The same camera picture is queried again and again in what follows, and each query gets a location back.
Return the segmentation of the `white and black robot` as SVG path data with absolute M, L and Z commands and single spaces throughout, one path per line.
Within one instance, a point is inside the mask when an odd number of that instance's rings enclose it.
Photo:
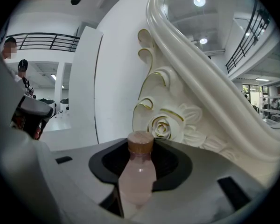
M 42 101 L 43 103 L 48 104 L 53 109 L 53 113 L 52 113 L 51 117 L 55 116 L 55 114 L 56 114 L 56 103 L 55 103 L 54 100 L 42 98 L 39 101 Z
M 62 99 L 60 101 L 60 113 L 65 113 L 69 110 L 69 99 Z

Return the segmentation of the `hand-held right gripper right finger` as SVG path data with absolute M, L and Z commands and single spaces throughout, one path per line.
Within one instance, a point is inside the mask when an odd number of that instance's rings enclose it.
M 239 224 L 266 193 L 243 169 L 212 151 L 156 139 L 192 162 L 188 178 L 174 190 L 154 192 L 133 217 L 137 224 Z

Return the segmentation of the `oval white framed mirror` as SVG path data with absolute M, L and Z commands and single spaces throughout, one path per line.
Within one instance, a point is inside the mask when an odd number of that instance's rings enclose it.
M 133 111 L 133 129 L 223 155 L 280 161 L 280 124 L 270 126 L 210 58 L 204 40 L 230 53 L 240 11 L 256 0 L 149 0 L 148 29 L 138 32 L 139 57 L 149 65 Z

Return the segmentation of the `black metal railing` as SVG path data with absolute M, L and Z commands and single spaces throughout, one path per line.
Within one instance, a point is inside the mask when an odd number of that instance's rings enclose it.
M 16 40 L 17 50 L 58 50 L 74 53 L 80 38 L 58 33 L 31 32 L 7 35 Z

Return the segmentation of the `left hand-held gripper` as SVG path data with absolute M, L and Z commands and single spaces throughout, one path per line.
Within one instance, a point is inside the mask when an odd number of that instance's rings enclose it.
M 42 122 L 46 123 L 53 114 L 53 108 L 48 104 L 24 95 L 12 116 L 11 127 L 26 132 L 32 139 L 37 127 L 42 133 Z

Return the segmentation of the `small pink perfume bottle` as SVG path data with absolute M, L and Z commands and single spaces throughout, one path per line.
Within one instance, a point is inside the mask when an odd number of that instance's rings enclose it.
M 119 177 L 121 200 L 136 207 L 151 197 L 156 170 L 151 160 L 154 137 L 146 131 L 135 131 L 127 137 L 129 161 Z

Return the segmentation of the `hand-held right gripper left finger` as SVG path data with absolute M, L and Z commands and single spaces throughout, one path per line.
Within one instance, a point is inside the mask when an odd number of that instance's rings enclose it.
M 112 154 L 126 144 L 117 139 L 88 147 L 53 153 L 54 158 L 70 157 L 58 168 L 58 203 L 72 224 L 130 224 L 123 218 L 118 175 L 113 171 L 118 158 Z

